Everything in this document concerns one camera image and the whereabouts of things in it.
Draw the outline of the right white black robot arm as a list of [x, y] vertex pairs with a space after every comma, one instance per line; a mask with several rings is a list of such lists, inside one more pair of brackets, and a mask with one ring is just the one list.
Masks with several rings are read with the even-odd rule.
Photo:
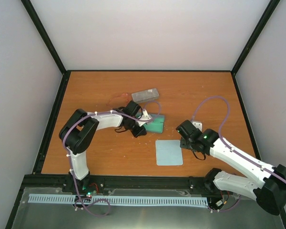
[[236, 176], [213, 169], [211, 184], [218, 190], [240, 194], [257, 202], [266, 212], [280, 215], [286, 205], [286, 167], [273, 166], [258, 160], [229, 143], [212, 129], [202, 132], [189, 120], [177, 126], [176, 131], [193, 153], [212, 156], [239, 171]]

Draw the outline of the blue cleaning cloth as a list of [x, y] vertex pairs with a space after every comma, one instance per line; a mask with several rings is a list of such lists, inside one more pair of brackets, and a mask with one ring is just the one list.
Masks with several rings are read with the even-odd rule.
[[183, 165], [182, 149], [180, 140], [156, 140], [156, 164], [158, 166], [181, 166]]

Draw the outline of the grey green-lined glasses case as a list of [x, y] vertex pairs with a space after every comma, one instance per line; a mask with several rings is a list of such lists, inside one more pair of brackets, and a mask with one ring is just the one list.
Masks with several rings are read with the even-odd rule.
[[146, 103], [159, 98], [159, 93], [156, 88], [151, 88], [139, 92], [132, 93], [132, 100], [137, 104]]

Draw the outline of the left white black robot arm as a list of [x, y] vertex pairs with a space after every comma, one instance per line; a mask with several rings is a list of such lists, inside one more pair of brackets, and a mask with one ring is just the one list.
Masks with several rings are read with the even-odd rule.
[[77, 109], [59, 133], [63, 147], [67, 150], [70, 163], [70, 174], [73, 176], [73, 187], [79, 192], [86, 191], [90, 186], [87, 176], [90, 174], [86, 151], [95, 133], [107, 128], [122, 128], [130, 131], [137, 138], [147, 134], [144, 124], [152, 121], [146, 109], [134, 101], [126, 107], [119, 107], [106, 112], [86, 112]]

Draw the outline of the blue-grey glasses case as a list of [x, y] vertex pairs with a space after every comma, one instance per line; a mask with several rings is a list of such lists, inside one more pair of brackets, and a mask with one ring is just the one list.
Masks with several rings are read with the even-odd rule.
[[154, 121], [143, 125], [146, 131], [152, 133], [162, 133], [165, 116], [161, 114], [158, 115], [157, 117], [156, 114], [149, 114], [149, 116], [153, 118]]

